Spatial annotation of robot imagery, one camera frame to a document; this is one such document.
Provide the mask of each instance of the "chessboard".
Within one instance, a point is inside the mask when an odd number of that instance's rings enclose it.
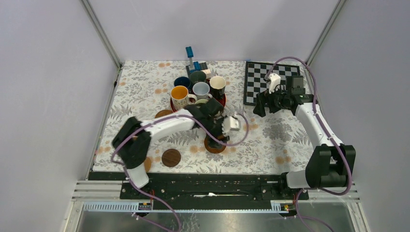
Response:
[[[264,77],[272,65],[272,63],[246,62],[244,105],[256,105],[256,94],[269,88]],[[287,76],[300,75],[299,66],[296,65],[277,64],[273,72],[279,74],[282,80],[286,80]]]

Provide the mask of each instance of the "dark brown coaster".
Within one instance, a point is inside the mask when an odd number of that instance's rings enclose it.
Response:
[[[216,148],[210,147],[208,145],[208,137],[209,136],[206,136],[205,140],[204,140],[204,145],[205,145],[205,148],[206,148],[207,151],[209,151],[210,153],[213,153],[213,154],[219,154],[219,153],[221,153],[222,151],[225,150],[226,146],[222,146],[221,149],[216,149]]]
[[[162,117],[165,115],[170,115],[172,113],[173,113],[172,110],[161,110],[155,115],[155,118]]]
[[[162,154],[162,163],[167,167],[175,167],[181,161],[181,154],[175,149],[168,149]]]
[[[150,157],[145,158],[145,161],[144,161],[145,172],[149,172],[149,170],[151,169],[151,164],[152,164],[151,158]]]

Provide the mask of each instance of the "white wall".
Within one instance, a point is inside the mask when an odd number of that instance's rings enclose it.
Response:
[[[78,0],[0,3],[0,231],[56,232],[116,69]]]
[[[307,59],[337,0],[91,0],[122,61]]]
[[[348,1],[313,70],[324,114],[357,151],[353,178],[372,232],[408,231],[410,1]]]

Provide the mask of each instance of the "mug handle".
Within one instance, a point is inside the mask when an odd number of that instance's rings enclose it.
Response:
[[[194,102],[188,101],[188,104],[189,104],[189,105],[195,104],[195,102],[198,100],[198,98],[197,98],[194,94],[188,94],[188,98],[193,98],[193,99],[195,99]]]

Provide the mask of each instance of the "mug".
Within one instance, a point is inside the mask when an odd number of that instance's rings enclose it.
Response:
[[[174,86],[185,86],[187,89],[192,87],[191,81],[186,76],[180,76],[174,80]]]
[[[217,100],[223,99],[223,95],[225,94],[225,87],[226,87],[225,78],[221,76],[214,76],[209,81],[209,85],[211,86],[210,92],[212,96],[214,96],[214,98]]]
[[[195,101],[198,100],[195,95],[188,93],[188,89],[185,86],[176,86],[171,90],[172,104],[176,110],[183,109],[185,106],[193,104],[190,102],[190,98],[193,98]]]
[[[206,74],[203,71],[194,71],[190,74],[190,80],[193,85],[198,82],[204,82],[206,80]]]
[[[212,95],[209,94],[209,85],[205,82],[198,82],[192,87],[192,91],[198,99],[210,99]]]

